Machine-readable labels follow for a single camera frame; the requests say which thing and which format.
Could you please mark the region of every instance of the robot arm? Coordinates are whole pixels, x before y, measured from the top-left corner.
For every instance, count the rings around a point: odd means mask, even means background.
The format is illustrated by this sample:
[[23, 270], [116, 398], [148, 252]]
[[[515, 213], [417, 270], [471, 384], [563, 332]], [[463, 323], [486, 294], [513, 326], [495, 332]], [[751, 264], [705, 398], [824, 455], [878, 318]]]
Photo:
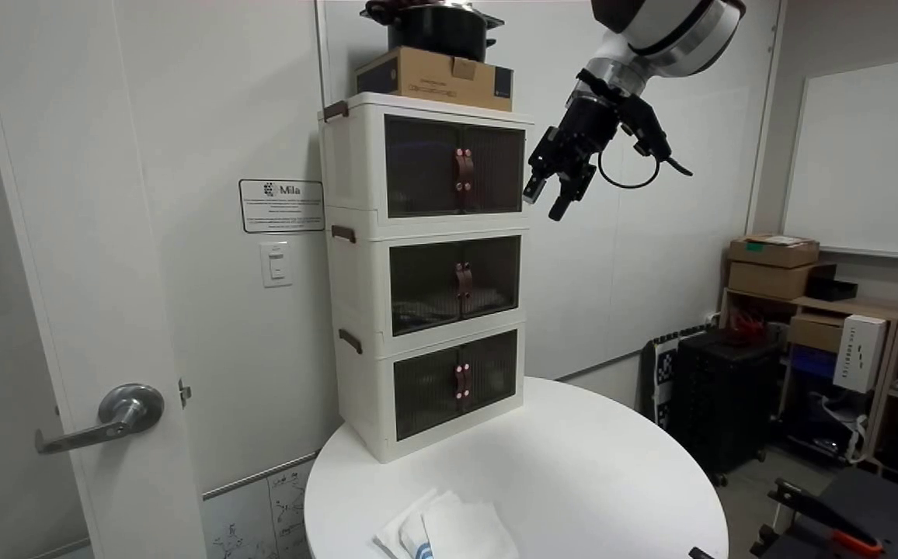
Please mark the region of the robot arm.
[[741, 2], [594, 0], [594, 17], [610, 30], [594, 59], [577, 70], [564, 118], [559, 126], [549, 126], [531, 153], [524, 199], [538, 201], [553, 173], [563, 183], [549, 207], [553, 222], [584, 196], [595, 173], [591, 158], [607, 149], [619, 126], [637, 137], [633, 149], [641, 155], [691, 173], [670, 158], [668, 137], [641, 94], [652, 73], [684, 77], [708, 69], [728, 50], [741, 20]]

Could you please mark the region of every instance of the floor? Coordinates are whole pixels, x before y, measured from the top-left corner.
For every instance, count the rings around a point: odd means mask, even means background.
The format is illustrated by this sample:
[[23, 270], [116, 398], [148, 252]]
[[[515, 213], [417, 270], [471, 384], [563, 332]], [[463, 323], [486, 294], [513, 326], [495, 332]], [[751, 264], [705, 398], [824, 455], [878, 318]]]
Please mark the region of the floor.
[[729, 559], [749, 559], [758, 529], [771, 524], [772, 500], [766, 500], [766, 492], [775, 479], [785, 479], [803, 492], [824, 492], [837, 472], [839, 468], [795, 455], [783, 448], [766, 448], [764, 459], [751, 459], [728, 472], [728, 483], [721, 483], [717, 493], [729, 529]]

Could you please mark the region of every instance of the label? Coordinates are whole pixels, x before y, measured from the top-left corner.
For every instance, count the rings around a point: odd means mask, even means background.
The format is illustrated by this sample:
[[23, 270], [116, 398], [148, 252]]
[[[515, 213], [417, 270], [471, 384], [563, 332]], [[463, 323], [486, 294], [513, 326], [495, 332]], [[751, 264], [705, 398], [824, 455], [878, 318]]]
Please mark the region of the label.
[[238, 180], [245, 233], [317, 233], [324, 231], [324, 185], [297, 180]]

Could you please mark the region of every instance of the door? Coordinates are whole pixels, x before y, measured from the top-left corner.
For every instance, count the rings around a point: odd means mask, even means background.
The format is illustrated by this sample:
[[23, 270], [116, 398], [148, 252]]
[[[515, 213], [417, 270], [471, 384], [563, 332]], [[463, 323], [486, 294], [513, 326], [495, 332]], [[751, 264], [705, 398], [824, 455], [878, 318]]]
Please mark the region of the door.
[[165, 398], [148, 431], [68, 449], [92, 557], [191, 559], [200, 483], [113, 8], [0, 0], [0, 173], [59, 406], [45, 437], [92, 429], [118, 384]]

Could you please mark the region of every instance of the white table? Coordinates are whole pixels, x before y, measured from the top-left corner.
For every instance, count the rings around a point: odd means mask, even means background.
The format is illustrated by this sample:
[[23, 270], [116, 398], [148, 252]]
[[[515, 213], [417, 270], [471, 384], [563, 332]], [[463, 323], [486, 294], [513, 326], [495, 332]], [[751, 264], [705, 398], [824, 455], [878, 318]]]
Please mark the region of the white table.
[[728, 559], [721, 500], [658, 425], [600, 394], [529, 378], [524, 406], [393, 462], [340, 425], [305, 524], [317, 559], [381, 559], [374, 533], [427, 489], [498, 507], [521, 559]]

